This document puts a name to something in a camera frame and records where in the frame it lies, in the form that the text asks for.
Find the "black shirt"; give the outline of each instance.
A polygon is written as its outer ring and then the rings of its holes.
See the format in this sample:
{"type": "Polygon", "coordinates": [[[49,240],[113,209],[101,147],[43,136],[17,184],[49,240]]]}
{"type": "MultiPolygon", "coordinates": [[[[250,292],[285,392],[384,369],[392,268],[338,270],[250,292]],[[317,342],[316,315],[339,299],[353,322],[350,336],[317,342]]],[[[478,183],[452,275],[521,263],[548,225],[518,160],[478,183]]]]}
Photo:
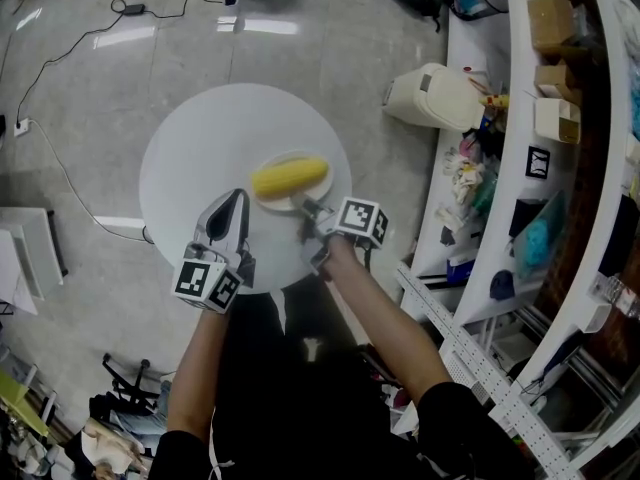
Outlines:
{"type": "MultiPolygon", "coordinates": [[[[309,378],[298,380],[309,386],[309,378]]],[[[418,451],[449,474],[533,478],[520,451],[466,387],[444,383],[425,393],[418,404],[416,448],[389,432],[388,410],[362,391],[366,386],[345,391],[341,380],[348,386],[350,379],[339,376],[321,385],[326,379],[320,375],[310,396],[295,391],[282,396],[279,390],[280,399],[267,405],[264,393],[253,393],[253,402],[231,415],[233,431],[225,436],[216,433],[214,418],[218,462],[234,463],[222,468],[223,478],[439,478],[428,461],[418,459],[418,451]]],[[[162,437],[149,478],[205,480],[211,471],[208,447],[176,431],[162,437]]]]}

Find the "black sleeve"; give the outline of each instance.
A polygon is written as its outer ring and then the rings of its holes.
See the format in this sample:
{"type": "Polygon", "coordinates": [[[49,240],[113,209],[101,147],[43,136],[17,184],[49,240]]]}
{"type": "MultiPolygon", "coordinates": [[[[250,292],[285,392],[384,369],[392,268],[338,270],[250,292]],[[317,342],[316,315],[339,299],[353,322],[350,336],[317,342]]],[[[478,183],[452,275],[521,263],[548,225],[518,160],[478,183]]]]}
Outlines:
{"type": "Polygon", "coordinates": [[[533,469],[470,389],[446,382],[418,404],[422,453],[451,475],[487,480],[533,479],[533,469]]]}
{"type": "Polygon", "coordinates": [[[207,480],[211,474],[207,446],[188,432],[167,432],[160,439],[149,480],[207,480]]]}

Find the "gray floor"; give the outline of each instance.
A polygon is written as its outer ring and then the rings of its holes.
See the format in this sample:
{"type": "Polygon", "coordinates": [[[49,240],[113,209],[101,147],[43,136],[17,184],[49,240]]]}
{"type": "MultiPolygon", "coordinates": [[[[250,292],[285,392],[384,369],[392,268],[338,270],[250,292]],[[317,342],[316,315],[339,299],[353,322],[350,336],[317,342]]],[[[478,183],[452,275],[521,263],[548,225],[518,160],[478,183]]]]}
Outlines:
{"type": "MultiPolygon", "coordinates": [[[[157,13],[175,13],[183,1],[127,0],[157,13]]],[[[26,0],[15,16],[13,0],[0,2],[2,51],[11,38],[0,81],[9,126],[42,63],[115,19],[110,2],[26,0]]],[[[185,99],[228,83],[273,85],[325,116],[347,151],[354,194],[379,201],[390,215],[393,235],[373,263],[385,289],[396,293],[393,270],[420,223],[434,143],[428,130],[383,116],[380,103],[394,76],[444,61],[446,32],[436,34],[431,20],[410,16],[392,0],[243,0],[235,8],[190,0],[184,18],[123,18],[112,32],[144,35],[149,27],[155,29],[148,37],[105,47],[85,39],[45,70],[23,106],[21,115],[41,123],[91,212],[142,216],[142,156],[162,119],[185,99]],[[230,30],[224,24],[234,17],[230,30]],[[291,23],[295,34],[276,33],[291,23]]],[[[168,295],[172,270],[154,247],[110,236],[83,213],[36,130],[17,140],[11,135],[0,151],[0,203],[55,210],[70,274],[38,304],[39,316],[18,313],[2,323],[14,350],[56,389],[65,421],[77,429],[88,398],[109,388],[100,368],[105,351],[175,370],[197,312],[168,295]]]]}

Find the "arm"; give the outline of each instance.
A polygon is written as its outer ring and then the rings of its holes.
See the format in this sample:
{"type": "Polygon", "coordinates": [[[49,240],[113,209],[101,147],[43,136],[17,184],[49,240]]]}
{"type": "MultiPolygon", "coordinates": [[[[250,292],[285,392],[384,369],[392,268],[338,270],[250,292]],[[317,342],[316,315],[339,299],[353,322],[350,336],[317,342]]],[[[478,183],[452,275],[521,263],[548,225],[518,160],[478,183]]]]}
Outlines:
{"type": "Polygon", "coordinates": [[[182,430],[209,444],[227,317],[203,310],[171,386],[167,430],[182,430]]]}
{"type": "Polygon", "coordinates": [[[349,242],[333,236],[329,250],[326,271],[417,407],[429,388],[451,381],[438,350],[422,327],[389,298],[360,264],[349,242]]]}

